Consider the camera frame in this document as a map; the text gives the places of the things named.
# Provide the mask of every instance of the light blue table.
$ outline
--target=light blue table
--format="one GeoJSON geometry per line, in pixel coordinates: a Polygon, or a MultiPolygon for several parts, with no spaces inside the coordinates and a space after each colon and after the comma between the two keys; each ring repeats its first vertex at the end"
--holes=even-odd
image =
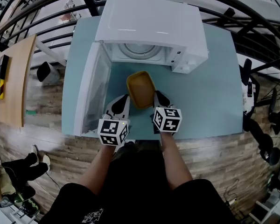
{"type": "MultiPolygon", "coordinates": [[[[62,101],[62,132],[73,134],[82,73],[100,17],[80,19],[70,46],[62,101]]],[[[106,104],[128,93],[126,78],[140,70],[152,77],[156,89],[182,110],[176,139],[203,138],[242,132],[243,100],[238,59],[230,32],[204,24],[209,59],[191,73],[173,73],[170,67],[139,63],[113,63],[106,104]]],[[[156,140],[150,115],[131,102],[128,139],[156,140]]],[[[96,137],[94,133],[85,136],[96,137]]]]}

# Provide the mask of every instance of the person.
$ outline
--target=person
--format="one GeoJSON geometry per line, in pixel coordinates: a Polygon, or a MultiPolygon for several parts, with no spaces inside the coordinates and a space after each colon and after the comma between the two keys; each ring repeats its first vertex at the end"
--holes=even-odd
{"type": "Polygon", "coordinates": [[[50,158],[44,155],[42,162],[39,162],[37,154],[37,148],[33,145],[32,152],[25,159],[0,165],[0,201],[5,196],[12,200],[16,191],[21,191],[27,181],[33,181],[50,170],[50,158]]]}
{"type": "Polygon", "coordinates": [[[141,140],[114,150],[102,145],[40,224],[237,223],[211,182],[193,180],[170,133],[161,133],[161,146],[141,140]]]}

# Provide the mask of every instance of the black shirt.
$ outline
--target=black shirt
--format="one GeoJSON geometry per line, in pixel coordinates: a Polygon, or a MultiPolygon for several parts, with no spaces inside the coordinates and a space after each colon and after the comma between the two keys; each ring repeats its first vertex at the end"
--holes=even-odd
{"type": "Polygon", "coordinates": [[[171,191],[161,152],[141,151],[111,162],[99,196],[66,184],[42,218],[48,223],[237,223],[211,182],[171,191]]]}

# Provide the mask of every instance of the floor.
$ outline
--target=floor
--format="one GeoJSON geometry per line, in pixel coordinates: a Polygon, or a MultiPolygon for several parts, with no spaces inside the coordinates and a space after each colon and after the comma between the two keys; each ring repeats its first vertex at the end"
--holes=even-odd
{"type": "MultiPolygon", "coordinates": [[[[11,128],[0,124],[0,157],[3,161],[24,158],[31,145],[47,153],[51,158],[49,175],[60,187],[73,182],[85,171],[100,149],[99,140],[79,138],[61,133],[61,105],[63,92],[64,68],[58,67],[61,79],[56,85],[42,86],[36,78],[36,70],[30,71],[27,93],[27,115],[23,128],[11,128]]],[[[260,95],[264,97],[274,83],[263,77],[255,76],[259,81],[260,95]]],[[[253,118],[260,123],[264,132],[273,137],[276,147],[280,148],[280,134],[276,137],[270,130],[267,119],[267,106],[255,109],[253,118]]],[[[276,110],[280,111],[280,100],[276,110]]],[[[224,199],[224,192],[237,179],[236,188],[230,193],[237,195],[238,201],[233,205],[233,212],[248,214],[256,200],[266,194],[266,182],[280,164],[270,167],[258,152],[258,144],[250,133],[179,141],[178,147],[194,178],[210,180],[224,199]]],[[[59,188],[47,175],[29,182],[36,190],[34,199],[46,213],[59,188]]],[[[232,200],[236,195],[227,196],[232,200]]]]}

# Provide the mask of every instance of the trash bin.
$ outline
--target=trash bin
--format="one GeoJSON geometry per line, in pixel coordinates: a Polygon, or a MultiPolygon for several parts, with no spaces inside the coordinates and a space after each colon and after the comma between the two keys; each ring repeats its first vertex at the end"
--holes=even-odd
{"type": "Polygon", "coordinates": [[[60,78],[58,71],[52,65],[50,65],[48,62],[44,62],[38,68],[36,75],[37,75],[38,80],[45,84],[54,84],[60,78]]]}

